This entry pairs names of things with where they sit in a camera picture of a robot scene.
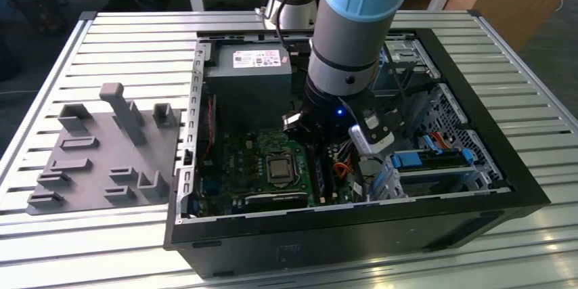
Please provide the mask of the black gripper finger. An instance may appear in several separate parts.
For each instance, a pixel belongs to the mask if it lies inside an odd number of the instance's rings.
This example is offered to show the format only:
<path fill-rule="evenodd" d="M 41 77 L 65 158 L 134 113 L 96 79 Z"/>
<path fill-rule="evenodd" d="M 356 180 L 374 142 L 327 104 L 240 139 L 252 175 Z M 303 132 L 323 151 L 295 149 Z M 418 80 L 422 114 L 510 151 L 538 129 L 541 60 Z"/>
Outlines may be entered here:
<path fill-rule="evenodd" d="M 290 140 L 308 140 L 311 131 L 306 125 L 306 119 L 302 112 L 288 113 L 282 116 L 283 133 Z"/>

